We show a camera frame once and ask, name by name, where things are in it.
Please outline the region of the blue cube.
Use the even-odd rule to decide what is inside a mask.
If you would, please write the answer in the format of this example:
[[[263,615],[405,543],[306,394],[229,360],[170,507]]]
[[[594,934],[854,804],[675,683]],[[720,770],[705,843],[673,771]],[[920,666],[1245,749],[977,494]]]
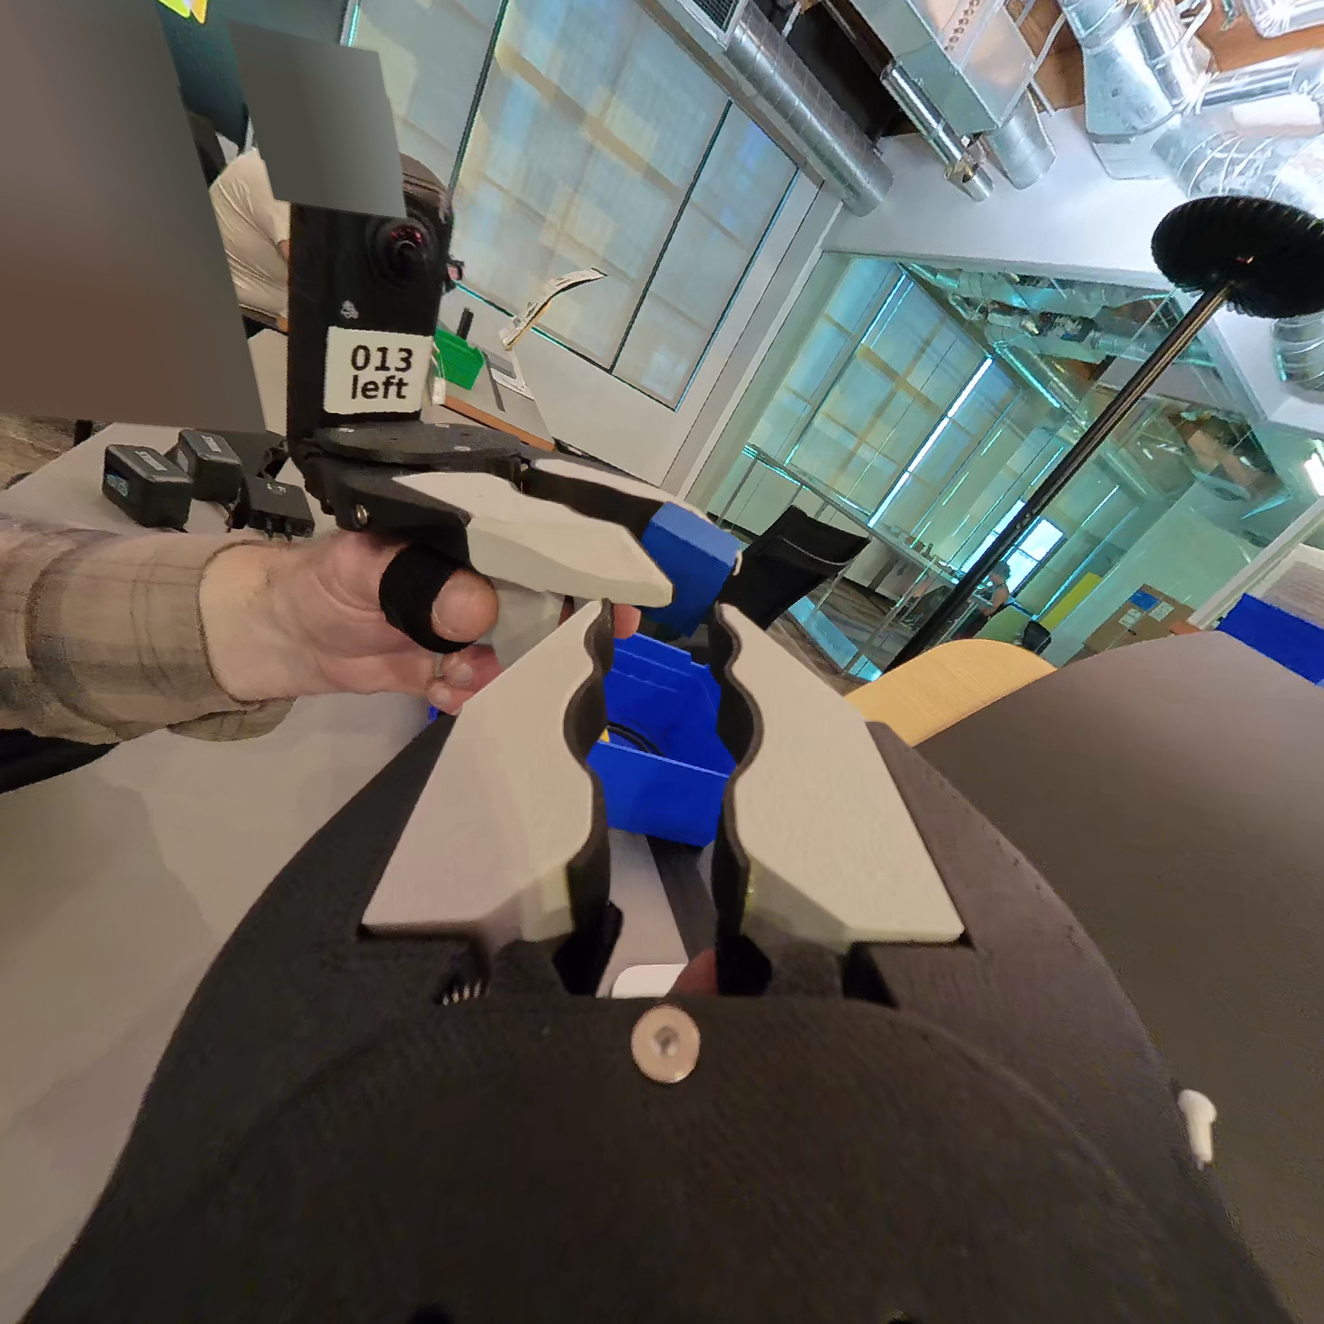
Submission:
[[[679,637],[694,635],[741,569],[745,545],[701,513],[662,505],[639,537],[673,586],[671,605],[645,609],[643,622]]]

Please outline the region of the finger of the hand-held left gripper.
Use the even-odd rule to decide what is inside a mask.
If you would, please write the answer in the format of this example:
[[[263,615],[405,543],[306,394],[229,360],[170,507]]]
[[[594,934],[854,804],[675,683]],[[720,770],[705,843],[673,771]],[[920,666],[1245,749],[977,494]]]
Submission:
[[[673,603],[673,585],[629,530],[533,500],[486,473],[422,473],[393,481],[427,515],[459,517],[469,568],[522,588],[639,609]]]
[[[533,460],[529,498],[629,532],[645,532],[663,507],[677,505],[656,486],[573,458]]]

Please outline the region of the cardboard boxes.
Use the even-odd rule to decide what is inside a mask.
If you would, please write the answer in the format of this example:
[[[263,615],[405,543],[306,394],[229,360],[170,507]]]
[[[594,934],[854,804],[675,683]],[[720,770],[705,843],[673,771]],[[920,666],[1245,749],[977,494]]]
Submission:
[[[1092,656],[1136,643],[1198,634],[1194,607],[1145,585],[1137,588],[1086,641]]]

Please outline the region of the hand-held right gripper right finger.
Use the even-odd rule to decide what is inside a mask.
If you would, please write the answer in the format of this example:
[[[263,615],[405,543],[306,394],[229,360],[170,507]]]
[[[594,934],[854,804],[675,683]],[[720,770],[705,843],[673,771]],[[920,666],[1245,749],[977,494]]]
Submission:
[[[869,722],[733,605],[709,622],[733,758],[711,866],[716,981],[762,994],[775,953],[954,947],[964,921]]]

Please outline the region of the silver spiral duct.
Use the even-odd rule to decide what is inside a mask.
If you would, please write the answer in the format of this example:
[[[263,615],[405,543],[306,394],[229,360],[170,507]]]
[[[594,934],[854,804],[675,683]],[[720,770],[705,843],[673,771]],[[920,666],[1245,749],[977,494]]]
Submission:
[[[726,59],[773,118],[803,144],[845,209],[856,218],[875,212],[892,188],[884,158],[756,3],[743,3],[733,18]]]

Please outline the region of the black angular panel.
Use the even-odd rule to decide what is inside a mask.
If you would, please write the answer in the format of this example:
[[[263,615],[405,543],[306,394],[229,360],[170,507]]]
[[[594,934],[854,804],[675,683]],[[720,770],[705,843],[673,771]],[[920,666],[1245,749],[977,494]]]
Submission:
[[[722,603],[769,630],[798,601],[847,571],[869,539],[788,507],[741,556]]]

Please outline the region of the thin curved board on stand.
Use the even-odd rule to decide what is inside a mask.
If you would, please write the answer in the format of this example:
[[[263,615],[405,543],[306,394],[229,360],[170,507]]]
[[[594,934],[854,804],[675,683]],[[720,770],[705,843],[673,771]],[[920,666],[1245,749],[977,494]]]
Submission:
[[[501,343],[507,350],[512,350],[524,335],[533,330],[543,314],[552,307],[556,299],[567,296],[575,290],[594,286],[603,282],[607,273],[599,269],[580,269],[569,275],[552,279],[527,305],[516,314],[501,331]]]

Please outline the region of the black floor lamp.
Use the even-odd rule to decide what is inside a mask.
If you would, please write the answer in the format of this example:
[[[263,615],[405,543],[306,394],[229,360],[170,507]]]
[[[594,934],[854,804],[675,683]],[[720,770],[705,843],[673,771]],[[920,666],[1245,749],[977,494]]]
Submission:
[[[1051,509],[1221,309],[1270,322],[1323,311],[1323,220],[1285,203],[1232,195],[1185,203],[1154,229],[1151,258],[1175,292],[1196,297],[1194,305],[971,564],[888,664],[886,675],[934,649],[947,628],[964,618],[994,566]]]

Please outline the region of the blue storage bin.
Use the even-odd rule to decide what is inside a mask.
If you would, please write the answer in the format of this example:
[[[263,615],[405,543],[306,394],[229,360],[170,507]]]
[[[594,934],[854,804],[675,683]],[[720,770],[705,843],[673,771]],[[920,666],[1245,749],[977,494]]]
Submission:
[[[616,643],[607,730],[590,766],[609,826],[705,849],[735,760],[718,736],[720,688],[690,654],[650,637]]]
[[[1311,686],[1323,686],[1321,626],[1243,594],[1217,624],[1217,634],[1243,643]]]

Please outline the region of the person's left forearm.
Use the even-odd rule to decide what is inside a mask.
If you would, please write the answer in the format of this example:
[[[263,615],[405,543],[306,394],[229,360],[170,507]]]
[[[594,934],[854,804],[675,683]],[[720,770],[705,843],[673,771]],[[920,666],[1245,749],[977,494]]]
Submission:
[[[210,666],[204,573],[254,535],[116,535],[2,518],[2,730],[108,747],[246,741],[291,700],[242,703]]]

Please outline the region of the person's left hand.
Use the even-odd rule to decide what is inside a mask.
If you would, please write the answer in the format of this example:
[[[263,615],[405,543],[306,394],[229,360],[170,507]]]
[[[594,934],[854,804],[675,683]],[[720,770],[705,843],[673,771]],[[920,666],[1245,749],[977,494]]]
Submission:
[[[242,543],[201,585],[218,685],[242,703],[397,694],[454,717],[503,668],[480,645],[499,620],[495,588],[456,571],[433,603],[433,632],[465,649],[429,654],[384,617],[378,586],[401,543],[327,535],[303,545]]]

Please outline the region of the grey and wooden curved board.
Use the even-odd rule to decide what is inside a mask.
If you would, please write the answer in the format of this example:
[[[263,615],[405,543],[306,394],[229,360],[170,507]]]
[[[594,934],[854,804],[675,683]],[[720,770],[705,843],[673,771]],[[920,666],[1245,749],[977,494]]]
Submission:
[[[1323,1321],[1323,690],[1222,634],[1052,669],[975,639],[849,702],[1024,853],[1115,968],[1300,1323]]]

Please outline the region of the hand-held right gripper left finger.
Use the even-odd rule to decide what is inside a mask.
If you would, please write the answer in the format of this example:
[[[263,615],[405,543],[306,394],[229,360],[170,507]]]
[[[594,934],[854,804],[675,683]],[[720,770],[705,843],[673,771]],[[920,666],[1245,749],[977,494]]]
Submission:
[[[467,703],[361,926],[465,941],[486,964],[543,945],[571,994],[595,996],[622,932],[605,792],[614,609],[590,601]]]

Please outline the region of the black plug adapter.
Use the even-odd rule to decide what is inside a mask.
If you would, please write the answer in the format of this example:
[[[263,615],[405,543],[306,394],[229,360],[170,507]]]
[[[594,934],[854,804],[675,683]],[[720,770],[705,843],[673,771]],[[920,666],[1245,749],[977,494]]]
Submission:
[[[229,528],[288,541],[312,539],[316,535],[306,492],[261,475],[246,475],[242,479]]]

